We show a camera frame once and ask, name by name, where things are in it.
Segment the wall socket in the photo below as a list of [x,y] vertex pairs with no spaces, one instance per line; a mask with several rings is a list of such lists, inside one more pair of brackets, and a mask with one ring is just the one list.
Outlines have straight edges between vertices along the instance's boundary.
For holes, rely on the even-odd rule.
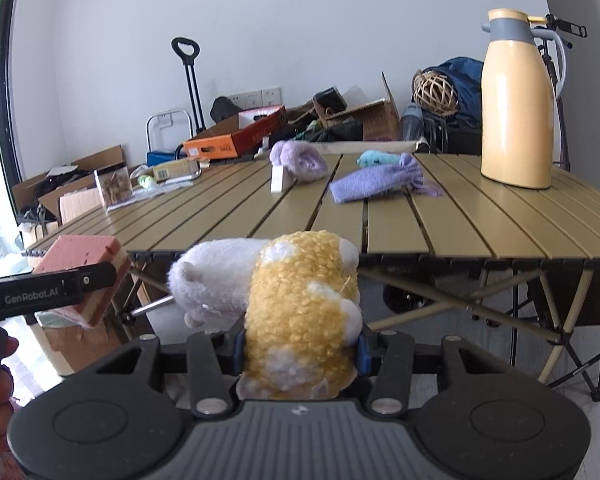
[[173,126],[171,114],[158,115],[158,128],[169,128],[170,126]]
[[280,88],[267,88],[262,91],[262,106],[275,106],[282,104]]
[[246,92],[244,95],[245,110],[253,110],[254,108],[262,108],[262,90]]
[[242,94],[227,96],[229,100],[243,110],[253,110],[263,106],[276,106],[282,104],[282,91],[280,88],[268,88],[266,90],[253,90]]

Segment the white plush hamster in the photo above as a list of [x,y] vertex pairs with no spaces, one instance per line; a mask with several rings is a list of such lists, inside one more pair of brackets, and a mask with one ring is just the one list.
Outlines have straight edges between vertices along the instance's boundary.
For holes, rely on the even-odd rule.
[[193,246],[169,270],[168,287],[190,328],[229,328],[247,308],[251,274],[268,240],[228,238]]

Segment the slatted table top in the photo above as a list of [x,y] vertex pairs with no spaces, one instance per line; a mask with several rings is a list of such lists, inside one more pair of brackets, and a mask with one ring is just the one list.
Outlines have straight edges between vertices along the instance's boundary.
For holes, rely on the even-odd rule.
[[43,254],[62,234],[114,235],[135,258],[173,258],[218,238],[328,230],[388,261],[600,266],[600,190],[558,169],[552,187],[537,191],[486,179],[477,156],[416,157],[442,197],[399,192],[337,205],[328,183],[357,170],[356,155],[328,155],[329,179],[272,194],[268,163],[247,162],[210,168],[192,187],[113,212],[96,208],[28,253]]

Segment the blue plush toy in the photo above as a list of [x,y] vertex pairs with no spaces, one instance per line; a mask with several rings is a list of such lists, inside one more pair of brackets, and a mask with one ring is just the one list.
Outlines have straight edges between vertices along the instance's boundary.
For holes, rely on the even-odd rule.
[[380,166],[381,164],[400,164],[400,155],[395,153],[378,152],[377,150],[367,150],[365,153],[360,155],[357,163],[360,168]]

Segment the plush toy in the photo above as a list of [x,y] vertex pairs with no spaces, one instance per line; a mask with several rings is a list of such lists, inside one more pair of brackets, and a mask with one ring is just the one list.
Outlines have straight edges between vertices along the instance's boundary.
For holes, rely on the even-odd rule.
[[378,150],[366,150],[358,157],[356,163],[360,168],[380,166],[381,164],[400,164],[400,155],[397,153],[385,153]]
[[187,326],[229,328],[247,307],[251,273],[268,240],[228,238],[193,246],[169,270],[168,288]]
[[269,153],[274,166],[283,166],[298,182],[314,182],[329,174],[327,161],[305,140],[279,140]]
[[245,315],[241,399],[333,399],[350,385],[362,330],[357,266],[356,247],[328,232],[262,248]]

